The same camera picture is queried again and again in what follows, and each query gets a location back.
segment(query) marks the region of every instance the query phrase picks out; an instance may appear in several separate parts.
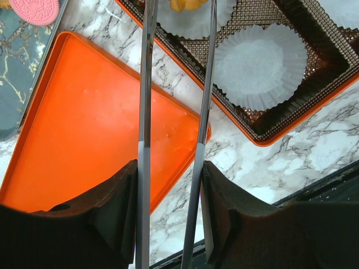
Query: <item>orange lid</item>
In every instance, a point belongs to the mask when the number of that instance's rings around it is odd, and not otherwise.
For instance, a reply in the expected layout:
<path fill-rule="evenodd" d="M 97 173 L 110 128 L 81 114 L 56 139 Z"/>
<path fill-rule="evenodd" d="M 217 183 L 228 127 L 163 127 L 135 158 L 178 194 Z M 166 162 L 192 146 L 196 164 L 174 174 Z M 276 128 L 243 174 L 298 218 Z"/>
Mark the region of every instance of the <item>orange lid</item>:
<path fill-rule="evenodd" d="M 50 55 L 0 190 L 26 212 L 50 210 L 137 158 L 140 75 L 63 32 Z M 191 164 L 199 116 L 152 89 L 151 212 Z"/>

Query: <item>paper cupcake liner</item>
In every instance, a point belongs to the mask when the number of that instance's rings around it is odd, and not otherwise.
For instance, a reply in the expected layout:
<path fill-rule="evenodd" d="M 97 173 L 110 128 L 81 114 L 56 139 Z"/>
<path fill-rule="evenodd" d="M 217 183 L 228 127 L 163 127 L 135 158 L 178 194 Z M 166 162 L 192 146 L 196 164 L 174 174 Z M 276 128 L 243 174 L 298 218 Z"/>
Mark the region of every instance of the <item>paper cupcake liner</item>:
<path fill-rule="evenodd" d="M 236 0 L 217 1 L 217 31 L 231 18 Z M 211 0 L 198 10 L 173 11 L 168 0 L 159 0 L 157 21 L 166 32 L 186 39 L 202 39 L 210 35 Z"/>
<path fill-rule="evenodd" d="M 338 27 L 359 28 L 359 0 L 317 0 Z"/>
<path fill-rule="evenodd" d="M 294 94 L 306 63 L 305 45 L 289 27 L 254 25 L 218 46 L 213 81 L 234 105 L 266 110 Z"/>

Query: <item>white marble surface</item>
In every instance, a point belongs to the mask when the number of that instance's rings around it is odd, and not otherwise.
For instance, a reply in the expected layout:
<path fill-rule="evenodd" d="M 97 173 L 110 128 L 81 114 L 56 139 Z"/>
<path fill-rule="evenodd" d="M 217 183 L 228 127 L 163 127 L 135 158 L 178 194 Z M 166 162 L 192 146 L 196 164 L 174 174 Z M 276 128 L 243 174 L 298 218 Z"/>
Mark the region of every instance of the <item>white marble surface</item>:
<path fill-rule="evenodd" d="M 139 71 L 141 29 L 113 0 L 70 0 L 61 30 L 76 31 Z M 202 91 L 158 46 L 154 81 L 200 111 Z M 359 159 L 359 84 L 270 147 L 254 146 L 213 104 L 206 159 L 230 180 L 272 203 Z M 0 143 L 0 182 L 17 136 Z M 151 263 L 183 247 L 192 166 L 151 215 Z M 202 217 L 196 241 L 203 239 Z"/>

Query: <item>tongs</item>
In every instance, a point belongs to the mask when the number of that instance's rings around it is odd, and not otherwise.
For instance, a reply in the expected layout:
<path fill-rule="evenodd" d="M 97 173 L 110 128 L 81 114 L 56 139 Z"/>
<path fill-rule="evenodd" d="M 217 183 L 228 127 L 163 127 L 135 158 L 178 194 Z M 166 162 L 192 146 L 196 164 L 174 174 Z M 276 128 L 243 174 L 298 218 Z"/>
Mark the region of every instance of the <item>tongs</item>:
<path fill-rule="evenodd" d="M 150 248 L 150 138 L 151 138 L 151 73 L 152 52 L 157 24 L 158 0 L 146 0 L 141 50 L 141 89 L 140 89 L 140 134 L 138 162 L 138 198 L 136 227 L 136 269 L 149 268 Z M 212 96 L 212 74 L 214 49 L 217 33 L 217 0 L 211 3 L 211 25 L 209 52 L 202 97 L 197 148 L 192 177 L 190 204 L 188 208 L 185 244 L 183 247 L 182 269 L 191 268 L 195 239 L 197 211 L 199 204 L 201 171 L 203 168 L 208 117 Z"/>

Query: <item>pink cookie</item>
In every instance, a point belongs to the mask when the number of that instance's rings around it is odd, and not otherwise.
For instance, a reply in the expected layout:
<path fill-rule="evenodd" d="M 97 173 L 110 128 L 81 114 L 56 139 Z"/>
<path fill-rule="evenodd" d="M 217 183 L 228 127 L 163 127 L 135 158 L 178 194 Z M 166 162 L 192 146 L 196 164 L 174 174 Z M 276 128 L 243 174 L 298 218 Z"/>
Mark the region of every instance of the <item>pink cookie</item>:
<path fill-rule="evenodd" d="M 9 0 L 13 10 L 30 24 L 52 24 L 59 12 L 58 0 Z"/>

